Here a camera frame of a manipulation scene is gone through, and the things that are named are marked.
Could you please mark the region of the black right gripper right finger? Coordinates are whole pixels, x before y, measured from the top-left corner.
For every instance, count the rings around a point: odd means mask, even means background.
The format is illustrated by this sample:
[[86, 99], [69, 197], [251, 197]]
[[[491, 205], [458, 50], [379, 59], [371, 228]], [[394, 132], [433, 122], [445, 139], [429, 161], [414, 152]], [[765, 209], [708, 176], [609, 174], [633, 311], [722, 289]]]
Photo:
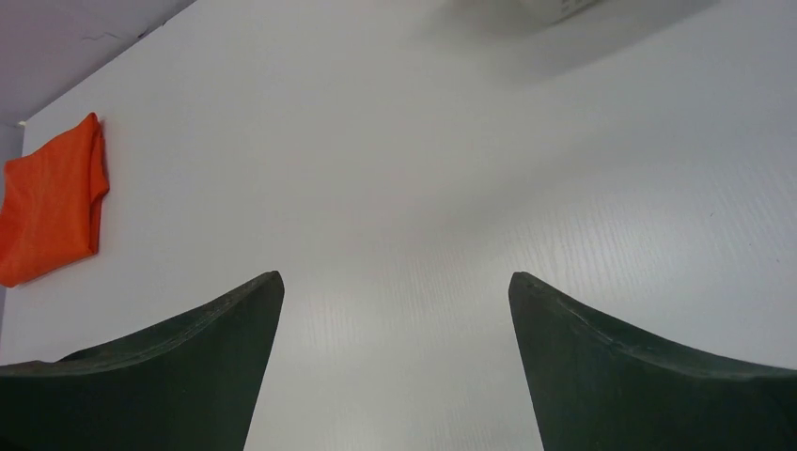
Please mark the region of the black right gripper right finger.
[[792, 450], [796, 373], [697, 350], [516, 272], [512, 322], [547, 450]]

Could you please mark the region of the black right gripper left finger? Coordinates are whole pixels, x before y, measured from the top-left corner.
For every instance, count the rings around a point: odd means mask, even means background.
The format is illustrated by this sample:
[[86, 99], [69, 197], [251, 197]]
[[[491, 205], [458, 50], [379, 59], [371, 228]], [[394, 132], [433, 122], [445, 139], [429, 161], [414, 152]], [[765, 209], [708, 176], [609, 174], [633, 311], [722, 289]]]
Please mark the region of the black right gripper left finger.
[[241, 450], [285, 289], [266, 272], [55, 362], [1, 369], [5, 450]]

